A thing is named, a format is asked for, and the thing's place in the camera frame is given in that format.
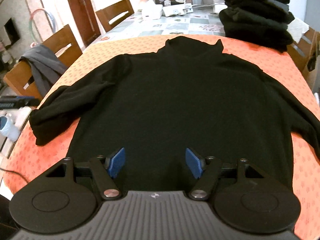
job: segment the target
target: brown door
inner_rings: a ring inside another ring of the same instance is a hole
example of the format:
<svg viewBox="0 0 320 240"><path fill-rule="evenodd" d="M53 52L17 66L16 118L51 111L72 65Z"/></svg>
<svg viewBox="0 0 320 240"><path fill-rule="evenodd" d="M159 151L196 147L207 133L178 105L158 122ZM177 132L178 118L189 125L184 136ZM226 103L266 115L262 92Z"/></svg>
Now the brown door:
<svg viewBox="0 0 320 240"><path fill-rule="evenodd" d="M90 0L68 0L81 38L88 46L100 36L100 30Z"/></svg>

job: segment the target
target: patterned tablecloth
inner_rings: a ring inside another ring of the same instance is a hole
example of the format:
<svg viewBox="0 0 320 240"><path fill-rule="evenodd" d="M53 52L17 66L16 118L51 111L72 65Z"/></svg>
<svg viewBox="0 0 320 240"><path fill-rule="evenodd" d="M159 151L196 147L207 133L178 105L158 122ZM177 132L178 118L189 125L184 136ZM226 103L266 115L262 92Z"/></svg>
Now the patterned tablecloth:
<svg viewBox="0 0 320 240"><path fill-rule="evenodd" d="M156 52L164 46L167 39L176 36L146 36L89 46L51 88L45 99L59 86L72 85L88 72L116 55ZM273 49L215 35L185 36L208 44L215 44L218 39L221 39L224 53L234 54L258 65L265 73L283 84L320 119L320 108L306 81L287 53L280 54ZM78 122L79 119L74 121L68 130L42 147L36 146L36 138L27 123L13 149L7 169L20 172L28 180L34 179L66 156ZM295 227L295 233L303 240L315 240L320 237L320 162L315 156L313 148L299 134L292 133L292 143L293 190L301 202L301 214ZM19 176L11 173L4 174L4 182L13 193L25 185Z"/></svg>
<svg viewBox="0 0 320 240"><path fill-rule="evenodd" d="M213 8L196 8L182 16L161 16L158 20L143 20L137 12L125 19L94 43L117 41L128 38L168 34L206 34L225 36L223 25Z"/></svg>

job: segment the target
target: black wall-mounted screen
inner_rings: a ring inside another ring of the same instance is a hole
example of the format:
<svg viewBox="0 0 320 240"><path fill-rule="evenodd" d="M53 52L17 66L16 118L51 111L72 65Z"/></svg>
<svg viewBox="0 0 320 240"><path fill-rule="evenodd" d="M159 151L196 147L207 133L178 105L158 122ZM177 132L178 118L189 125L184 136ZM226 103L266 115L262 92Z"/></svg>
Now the black wall-mounted screen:
<svg viewBox="0 0 320 240"><path fill-rule="evenodd" d="M7 23L4 25L4 28L9 36L11 45L16 43L20 39L19 33L16 27L14 26L12 18L9 21L7 21Z"/></svg>

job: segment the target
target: stack of folded clothes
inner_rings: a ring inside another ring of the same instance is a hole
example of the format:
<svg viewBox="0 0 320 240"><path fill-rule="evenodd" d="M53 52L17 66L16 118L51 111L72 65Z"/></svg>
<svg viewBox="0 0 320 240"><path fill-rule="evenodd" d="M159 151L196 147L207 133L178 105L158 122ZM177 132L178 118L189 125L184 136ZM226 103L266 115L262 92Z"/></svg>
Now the stack of folded clothes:
<svg viewBox="0 0 320 240"><path fill-rule="evenodd" d="M293 42L287 32L294 20L289 12L290 0L225 0L228 6L219 17L226 37L287 51Z"/></svg>

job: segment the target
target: gray ribbed panel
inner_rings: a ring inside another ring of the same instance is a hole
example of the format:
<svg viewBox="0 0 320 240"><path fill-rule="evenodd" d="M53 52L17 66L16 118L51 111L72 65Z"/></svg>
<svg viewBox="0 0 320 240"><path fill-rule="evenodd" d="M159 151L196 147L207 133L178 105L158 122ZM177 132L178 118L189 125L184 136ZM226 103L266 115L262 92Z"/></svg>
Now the gray ribbed panel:
<svg viewBox="0 0 320 240"><path fill-rule="evenodd" d="M206 202L183 192L129 191L117 201L103 203L97 215L68 233L41 236L21 230L13 240L298 240L290 232L252 236L218 220Z"/></svg>

